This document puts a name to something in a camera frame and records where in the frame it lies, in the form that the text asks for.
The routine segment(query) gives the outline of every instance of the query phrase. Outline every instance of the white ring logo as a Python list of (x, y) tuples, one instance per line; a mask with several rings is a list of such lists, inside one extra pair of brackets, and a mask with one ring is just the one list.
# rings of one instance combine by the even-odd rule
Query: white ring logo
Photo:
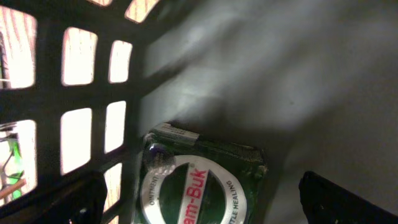
[[(178, 224), (196, 224), (208, 173), (211, 172), (224, 189), (225, 212), (221, 224), (242, 224), (246, 216), (246, 197), (237, 178), (217, 163), (200, 156), (175, 156), (176, 167), (188, 167)], [(166, 224), (160, 211), (159, 195), (165, 175), (147, 173), (141, 188), (141, 206), (151, 224)]]

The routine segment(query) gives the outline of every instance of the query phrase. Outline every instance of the gray surface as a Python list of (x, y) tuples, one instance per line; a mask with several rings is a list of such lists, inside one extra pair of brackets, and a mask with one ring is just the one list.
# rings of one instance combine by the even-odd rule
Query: gray surface
[(146, 76), (181, 63), (144, 97), (141, 133), (174, 120), (265, 147), (264, 223), (307, 222), (306, 170), (398, 214), (397, 3), (208, 1), (151, 46)]

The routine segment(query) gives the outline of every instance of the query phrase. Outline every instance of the black plastic grid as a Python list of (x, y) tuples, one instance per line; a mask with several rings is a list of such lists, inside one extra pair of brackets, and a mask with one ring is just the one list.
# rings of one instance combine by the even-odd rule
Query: black plastic grid
[[(37, 20), (35, 41), (35, 83), (18, 90), (1, 90), (0, 104), (4, 105), (0, 123), (31, 119), (36, 122), (37, 187), (21, 199), (7, 204), (2, 212), (13, 211), (20, 201), (63, 185), (82, 174), (96, 170), (105, 172), (121, 162), (121, 196), (103, 216), (102, 223), (119, 215), (120, 223), (131, 223), (134, 212), (134, 161), (139, 152), (137, 119), (144, 52), (162, 31), (146, 28), (145, 22), (136, 24), (124, 18), (131, 0), (113, 0), (103, 7), (86, 0), (40, 1), (0, 0), (0, 5), (15, 9)], [(67, 28), (76, 27), (95, 33), (94, 80), (83, 86), (63, 86), (62, 45)], [(109, 83), (108, 70), (112, 43), (122, 40), (133, 45), (129, 62), (129, 76), (124, 83)], [(104, 153), (106, 107), (116, 101), (126, 101), (123, 145)], [(66, 174), (60, 174), (60, 118), (67, 111), (92, 109), (91, 159)]]

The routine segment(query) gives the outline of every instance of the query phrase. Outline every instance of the basket hole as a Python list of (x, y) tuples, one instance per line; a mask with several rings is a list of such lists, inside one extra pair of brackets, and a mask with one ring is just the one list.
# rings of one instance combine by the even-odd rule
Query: basket hole
[(18, 89), (35, 82), (36, 19), (0, 6), (0, 89)]
[(129, 76), (129, 62), (132, 44), (115, 40), (112, 44), (111, 60), (109, 61), (109, 82), (122, 83)]
[(33, 190), (36, 178), (36, 123), (0, 124), (0, 205)]
[(112, 168), (108, 169), (104, 174), (106, 187), (108, 188), (108, 194), (106, 196), (104, 205), (104, 212), (112, 207), (112, 205), (114, 205), (120, 199), (121, 174), (121, 163), (116, 164)]
[(87, 1), (97, 4), (99, 6), (108, 6), (112, 2), (112, 0), (87, 0)]
[(111, 103), (106, 108), (105, 153), (111, 152), (123, 144), (125, 116), (125, 101)]
[(159, 0), (134, 0), (124, 16), (135, 22), (142, 22)]
[(69, 27), (63, 35), (62, 85), (87, 85), (94, 79), (95, 48), (92, 32)]
[(109, 224), (118, 224), (118, 223), (119, 223), (119, 215), (116, 215), (116, 217), (114, 217), (112, 221), (109, 222)]
[(61, 173), (75, 170), (90, 160), (91, 109), (64, 113), (61, 117)]

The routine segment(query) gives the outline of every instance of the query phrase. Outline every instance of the brown stick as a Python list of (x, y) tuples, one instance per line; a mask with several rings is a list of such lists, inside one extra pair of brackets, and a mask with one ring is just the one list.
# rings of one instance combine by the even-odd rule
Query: brown stick
[(0, 191), (0, 200), (12, 194), (14, 191), (20, 189), (26, 184), (25, 179), (18, 180), (15, 184), (7, 187), (6, 189)]

